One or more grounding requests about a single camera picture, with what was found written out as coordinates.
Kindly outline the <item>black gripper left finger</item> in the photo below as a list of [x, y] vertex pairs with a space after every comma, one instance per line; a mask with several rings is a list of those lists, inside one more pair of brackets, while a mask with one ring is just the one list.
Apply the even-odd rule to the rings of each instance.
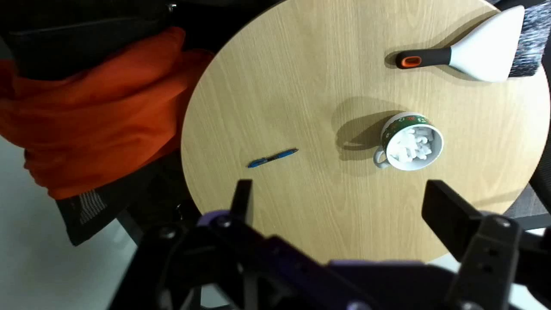
[[232, 203], [229, 208], [229, 213], [241, 220], [249, 222], [251, 220], [251, 201], [253, 201], [253, 181], [251, 179], [239, 179], [234, 189]]

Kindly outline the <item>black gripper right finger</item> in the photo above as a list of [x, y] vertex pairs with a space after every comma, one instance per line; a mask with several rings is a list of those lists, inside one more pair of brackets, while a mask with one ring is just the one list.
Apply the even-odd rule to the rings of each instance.
[[444, 248], [456, 260], [461, 260], [483, 215], [444, 181], [428, 179], [423, 193], [421, 219]]

